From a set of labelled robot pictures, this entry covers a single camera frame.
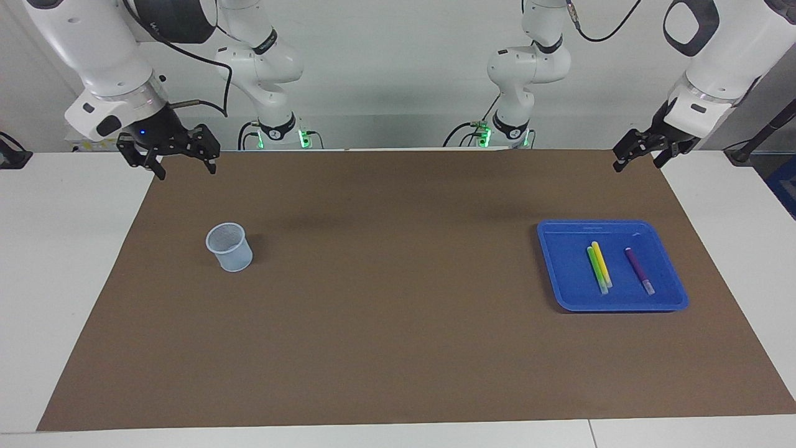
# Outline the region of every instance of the table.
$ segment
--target table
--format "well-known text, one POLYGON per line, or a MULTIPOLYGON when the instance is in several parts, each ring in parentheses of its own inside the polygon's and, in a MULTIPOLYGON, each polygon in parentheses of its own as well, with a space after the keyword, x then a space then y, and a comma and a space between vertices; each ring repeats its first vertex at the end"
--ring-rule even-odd
MULTIPOLYGON (((796 222, 719 152, 664 174, 793 395, 796 222)), ((99 153, 0 172, 0 446, 796 446, 796 415, 32 434, 151 180, 99 153)))

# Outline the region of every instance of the blue tray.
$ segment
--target blue tray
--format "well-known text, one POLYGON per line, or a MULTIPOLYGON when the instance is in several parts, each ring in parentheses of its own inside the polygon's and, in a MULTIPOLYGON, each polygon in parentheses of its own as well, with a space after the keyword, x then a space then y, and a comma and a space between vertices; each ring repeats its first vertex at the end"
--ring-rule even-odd
POLYGON ((682 310, 689 298, 655 229, 643 221, 543 221, 537 229, 556 300, 574 312, 682 310), (586 248, 597 241, 614 287, 600 294, 586 248), (649 295, 627 261, 630 247, 650 278, 649 295))

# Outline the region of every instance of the marker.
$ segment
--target marker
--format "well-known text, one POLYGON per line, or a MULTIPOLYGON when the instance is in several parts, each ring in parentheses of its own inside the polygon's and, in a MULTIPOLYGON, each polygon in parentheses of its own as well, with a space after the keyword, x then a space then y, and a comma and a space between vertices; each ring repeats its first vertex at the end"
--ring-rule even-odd
POLYGON ((625 249, 625 255, 627 256, 627 260, 630 262, 630 265, 633 266, 633 270, 636 271, 636 277, 638 277, 642 285, 644 285, 644 289, 646 289, 647 294, 649 295, 655 294, 655 289, 653 289, 650 279, 647 278, 641 263, 638 262, 636 254, 633 253, 633 250, 630 247, 625 249))
POLYGON ((594 249, 595 255, 597 256, 597 264, 599 265, 600 272, 603 273, 603 278, 605 279, 605 284, 608 288, 613 288, 614 283, 611 281, 611 276, 608 274, 608 266, 605 264, 605 258, 603 258, 603 251, 599 249, 599 243, 596 241, 591 242, 591 248, 594 249))
POLYGON ((595 255, 595 250, 588 246, 586 248, 586 253, 589 254, 589 261, 591 262, 591 268, 595 271, 595 277, 597 277, 597 284, 599 285, 599 291, 603 295, 608 294, 608 286, 605 284, 605 278, 603 278, 603 271, 599 268, 599 263, 597 262, 597 255, 595 255))

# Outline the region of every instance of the brown mat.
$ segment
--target brown mat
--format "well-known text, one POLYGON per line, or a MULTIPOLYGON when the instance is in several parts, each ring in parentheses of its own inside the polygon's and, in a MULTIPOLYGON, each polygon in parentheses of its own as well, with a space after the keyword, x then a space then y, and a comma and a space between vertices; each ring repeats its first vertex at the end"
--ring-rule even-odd
POLYGON ((597 151, 228 153, 216 176, 166 169, 39 430, 796 413, 649 160, 616 175, 597 151), (546 218, 651 222, 690 307, 564 312, 546 218), (242 273, 205 249, 224 221, 248 232, 242 273))

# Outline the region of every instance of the translucent plastic cup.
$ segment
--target translucent plastic cup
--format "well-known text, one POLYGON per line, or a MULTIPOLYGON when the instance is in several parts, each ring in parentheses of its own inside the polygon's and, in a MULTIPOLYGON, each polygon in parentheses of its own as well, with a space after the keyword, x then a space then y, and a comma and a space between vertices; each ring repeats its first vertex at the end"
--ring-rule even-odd
POLYGON ((225 222, 213 227, 205 238, 205 245, 227 272, 242 271, 252 263, 252 249, 240 224, 225 222))

